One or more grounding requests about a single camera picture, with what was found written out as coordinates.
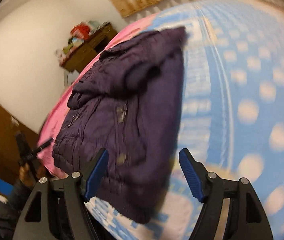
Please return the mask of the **person's left hand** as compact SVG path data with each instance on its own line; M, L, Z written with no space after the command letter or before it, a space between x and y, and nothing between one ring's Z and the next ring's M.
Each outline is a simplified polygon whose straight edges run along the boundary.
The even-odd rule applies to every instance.
M46 168L41 164L36 171L36 178L41 179L46 177ZM19 179L28 188L33 188L36 184L36 180L30 171L30 166L25 164L19 168Z

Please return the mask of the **left forearm dark sleeve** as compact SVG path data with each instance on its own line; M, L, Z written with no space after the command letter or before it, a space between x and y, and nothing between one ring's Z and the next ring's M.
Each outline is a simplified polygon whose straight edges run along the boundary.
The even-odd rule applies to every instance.
M17 222L34 186L33 180L18 179L7 202L0 201L0 239L13 239Z

